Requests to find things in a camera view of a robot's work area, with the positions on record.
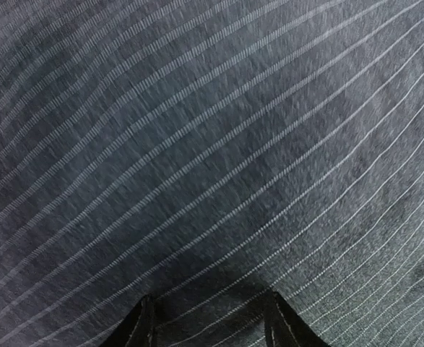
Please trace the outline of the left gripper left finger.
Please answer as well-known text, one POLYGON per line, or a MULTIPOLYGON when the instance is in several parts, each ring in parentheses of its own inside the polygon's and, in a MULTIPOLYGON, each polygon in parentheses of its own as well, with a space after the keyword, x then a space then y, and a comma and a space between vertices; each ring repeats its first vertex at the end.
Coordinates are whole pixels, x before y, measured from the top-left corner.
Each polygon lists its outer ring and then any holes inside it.
POLYGON ((154 347, 155 328, 155 303, 150 295, 146 295, 103 341, 102 347, 154 347))

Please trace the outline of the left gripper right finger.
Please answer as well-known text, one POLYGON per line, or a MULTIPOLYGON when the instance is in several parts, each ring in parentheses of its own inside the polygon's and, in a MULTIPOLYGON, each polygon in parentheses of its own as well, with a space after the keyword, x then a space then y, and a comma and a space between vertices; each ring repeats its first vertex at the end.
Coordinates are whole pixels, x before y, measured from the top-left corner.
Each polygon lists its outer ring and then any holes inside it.
POLYGON ((264 306, 264 339, 271 347, 326 346, 276 291, 268 293, 264 306))

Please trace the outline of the black pinstriped shirt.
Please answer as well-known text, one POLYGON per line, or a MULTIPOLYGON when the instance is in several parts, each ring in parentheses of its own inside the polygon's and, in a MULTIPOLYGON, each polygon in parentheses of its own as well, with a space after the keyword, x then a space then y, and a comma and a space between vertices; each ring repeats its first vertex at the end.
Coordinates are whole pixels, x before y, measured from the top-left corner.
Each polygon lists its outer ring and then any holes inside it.
POLYGON ((0 346, 424 346, 424 1, 0 1, 0 346))

